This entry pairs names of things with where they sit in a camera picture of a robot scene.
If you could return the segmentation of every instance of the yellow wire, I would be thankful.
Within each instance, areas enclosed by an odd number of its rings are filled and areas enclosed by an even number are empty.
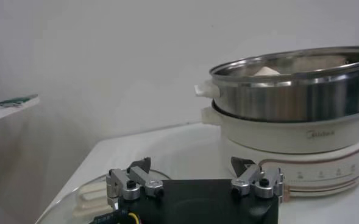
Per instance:
[[[129,216],[131,216],[132,218],[134,218],[134,219],[135,219],[136,224],[140,224],[140,222],[138,221],[138,217],[137,217],[137,215],[136,215],[136,214],[134,214],[134,213],[130,212],[130,213],[128,213],[128,215],[129,215]]]

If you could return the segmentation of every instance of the wall shelf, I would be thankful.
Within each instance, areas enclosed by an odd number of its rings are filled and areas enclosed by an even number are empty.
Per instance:
[[[5,108],[5,107],[0,106],[0,119],[4,118],[4,117],[7,117],[7,116],[9,116],[9,115],[11,115],[13,113],[23,111],[26,108],[32,107],[34,105],[37,105],[38,103],[40,103],[40,98],[36,97],[36,98],[33,98],[33,99],[21,104],[18,107],[7,107],[7,108]]]

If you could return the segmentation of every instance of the control panel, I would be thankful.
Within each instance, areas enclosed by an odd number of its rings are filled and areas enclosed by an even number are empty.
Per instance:
[[[334,189],[359,178],[359,150],[340,158],[319,161],[264,159],[262,167],[280,167],[291,190]]]

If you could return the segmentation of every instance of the stainless steel pot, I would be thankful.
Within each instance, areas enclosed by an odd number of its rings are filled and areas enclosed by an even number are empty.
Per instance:
[[[269,67],[280,75],[253,76]],[[244,58],[210,70],[198,94],[214,108],[252,121],[313,122],[359,113],[359,47]]]

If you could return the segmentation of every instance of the brand logo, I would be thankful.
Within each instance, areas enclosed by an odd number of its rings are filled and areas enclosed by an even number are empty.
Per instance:
[[[334,134],[335,134],[335,131],[315,131],[315,130],[310,130],[310,131],[307,131],[307,139],[326,137],[326,136],[330,136],[330,135],[334,135]]]

